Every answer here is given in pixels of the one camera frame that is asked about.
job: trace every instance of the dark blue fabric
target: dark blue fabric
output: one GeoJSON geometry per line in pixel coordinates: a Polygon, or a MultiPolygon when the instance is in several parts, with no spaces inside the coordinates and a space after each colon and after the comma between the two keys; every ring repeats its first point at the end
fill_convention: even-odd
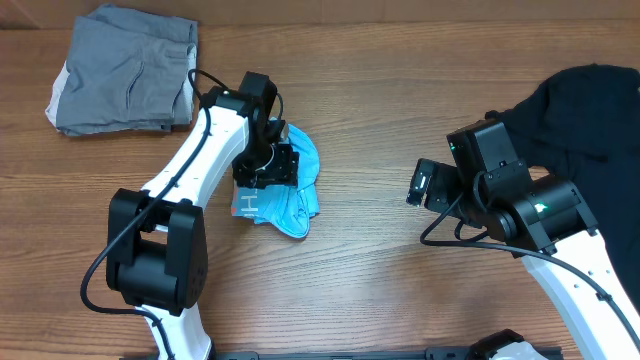
{"type": "Polygon", "coordinates": [[[529,166],[571,179],[599,223],[613,267],[640,309],[640,75],[588,65],[563,70],[504,122],[529,166]]]}

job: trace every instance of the blue cloth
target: blue cloth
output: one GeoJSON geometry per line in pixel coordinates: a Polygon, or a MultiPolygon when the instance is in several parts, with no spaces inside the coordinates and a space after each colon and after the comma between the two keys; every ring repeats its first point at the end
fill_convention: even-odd
{"type": "Polygon", "coordinates": [[[256,224],[269,222],[291,237],[303,238],[309,233],[310,219],[320,212],[315,186],[320,172],[320,158],[309,136],[293,125],[289,125],[288,142],[294,151],[300,153],[298,187],[236,187],[231,214],[253,218],[256,224]]]}

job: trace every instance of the folded gray cloth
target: folded gray cloth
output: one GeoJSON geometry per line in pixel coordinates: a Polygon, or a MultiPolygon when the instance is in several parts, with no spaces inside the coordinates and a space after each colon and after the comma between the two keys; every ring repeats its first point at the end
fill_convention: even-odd
{"type": "Polygon", "coordinates": [[[189,124],[197,23],[103,5],[77,17],[56,127],[67,135],[189,124]]]}

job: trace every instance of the table surface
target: table surface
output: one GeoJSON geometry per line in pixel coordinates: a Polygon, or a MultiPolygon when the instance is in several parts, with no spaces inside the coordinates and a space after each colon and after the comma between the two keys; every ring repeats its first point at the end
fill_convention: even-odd
{"type": "MultiPolygon", "coordinates": [[[[0,32],[0,358],[147,354],[144,321],[94,314],[79,285],[103,248],[107,207],[139,189],[188,132],[56,133],[44,116],[70,31],[0,32]]],[[[527,21],[200,30],[198,66],[236,87],[271,76],[285,118],[314,140],[321,212],[294,240],[231,218],[232,178],[205,213],[199,300],[219,350],[417,350],[505,328],[579,353],[555,308],[508,254],[425,248],[436,214],[405,203],[416,161],[452,163],[445,135],[527,97],[564,68],[640,67],[637,21],[527,21]]],[[[201,89],[210,84],[199,79],[201,89]]],[[[451,239],[445,221],[434,239],[451,239]]],[[[125,306],[94,277],[90,297],[125,306]]]]}

